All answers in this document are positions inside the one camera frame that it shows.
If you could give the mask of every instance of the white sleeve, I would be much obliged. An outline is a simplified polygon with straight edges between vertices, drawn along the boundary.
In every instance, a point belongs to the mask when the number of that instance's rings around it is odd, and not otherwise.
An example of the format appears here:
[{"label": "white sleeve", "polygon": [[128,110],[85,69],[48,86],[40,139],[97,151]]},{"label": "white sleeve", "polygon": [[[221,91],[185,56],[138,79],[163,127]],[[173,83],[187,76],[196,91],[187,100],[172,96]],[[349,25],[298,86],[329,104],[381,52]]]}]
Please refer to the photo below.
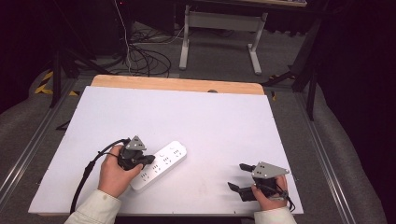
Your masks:
[{"label": "white sleeve", "polygon": [[120,200],[97,189],[76,212],[70,215],[65,224],[114,223],[120,207]]},{"label": "white sleeve", "polygon": [[293,215],[288,207],[254,213],[256,224],[295,224]]}]

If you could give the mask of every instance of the power strip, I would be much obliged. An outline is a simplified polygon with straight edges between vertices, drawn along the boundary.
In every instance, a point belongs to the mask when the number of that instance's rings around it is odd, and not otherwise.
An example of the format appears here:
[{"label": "power strip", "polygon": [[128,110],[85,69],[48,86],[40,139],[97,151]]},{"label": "power strip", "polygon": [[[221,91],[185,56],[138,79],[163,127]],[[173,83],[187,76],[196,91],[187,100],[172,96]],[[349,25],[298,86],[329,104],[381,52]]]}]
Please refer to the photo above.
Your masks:
[{"label": "power strip", "polygon": [[154,162],[146,165],[140,175],[132,180],[131,187],[134,191],[143,191],[184,161],[187,156],[187,150],[178,141],[173,141],[156,152],[154,156]]}]

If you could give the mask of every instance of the human hand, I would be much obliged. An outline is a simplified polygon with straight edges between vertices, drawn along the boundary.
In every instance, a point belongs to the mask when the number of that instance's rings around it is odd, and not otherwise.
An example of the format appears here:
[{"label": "human hand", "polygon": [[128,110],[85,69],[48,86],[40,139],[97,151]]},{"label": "human hand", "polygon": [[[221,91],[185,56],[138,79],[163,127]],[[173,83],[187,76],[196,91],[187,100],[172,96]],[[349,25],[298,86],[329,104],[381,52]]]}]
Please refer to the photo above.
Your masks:
[{"label": "human hand", "polygon": [[[288,183],[286,182],[286,177],[284,175],[278,175],[275,177],[276,183],[279,186],[278,190],[288,190]],[[272,209],[277,209],[284,207],[288,204],[288,201],[285,200],[270,200],[262,193],[262,191],[256,188],[255,185],[251,186],[251,190],[253,191],[254,197],[256,197],[257,201],[260,204],[262,211],[268,211]]]},{"label": "human hand", "polygon": [[115,198],[118,198],[127,188],[135,176],[139,175],[143,164],[138,164],[132,170],[125,171],[119,164],[117,157],[120,154],[121,146],[114,146],[107,154],[100,170],[98,189]]}]

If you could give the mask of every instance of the white board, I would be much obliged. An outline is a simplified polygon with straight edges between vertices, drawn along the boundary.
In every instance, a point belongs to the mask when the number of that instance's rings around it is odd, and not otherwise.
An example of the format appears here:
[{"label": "white board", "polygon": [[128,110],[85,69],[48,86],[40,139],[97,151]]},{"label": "white board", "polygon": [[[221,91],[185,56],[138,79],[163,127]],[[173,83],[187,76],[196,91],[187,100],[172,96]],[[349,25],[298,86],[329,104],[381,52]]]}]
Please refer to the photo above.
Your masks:
[{"label": "white board", "polygon": [[[138,135],[154,154],[171,141],[187,159],[143,192],[120,196],[121,215],[251,216],[257,202],[242,202],[227,182],[253,183],[239,163],[265,161],[290,169],[265,95],[87,87],[31,203],[29,213],[68,214],[84,168],[109,144]],[[78,199],[97,188],[101,158]],[[301,214],[292,175],[290,197]]]}]

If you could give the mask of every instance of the wooden table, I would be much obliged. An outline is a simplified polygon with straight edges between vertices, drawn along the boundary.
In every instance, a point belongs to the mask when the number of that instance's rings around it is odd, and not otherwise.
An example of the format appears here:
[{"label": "wooden table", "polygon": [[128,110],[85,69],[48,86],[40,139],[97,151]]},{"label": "wooden table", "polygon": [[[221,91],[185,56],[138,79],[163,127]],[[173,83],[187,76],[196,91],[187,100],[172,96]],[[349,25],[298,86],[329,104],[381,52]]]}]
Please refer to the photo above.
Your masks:
[{"label": "wooden table", "polygon": [[262,86],[257,83],[161,77],[98,75],[93,79],[92,86],[163,91],[217,91],[221,93],[264,94]]}]

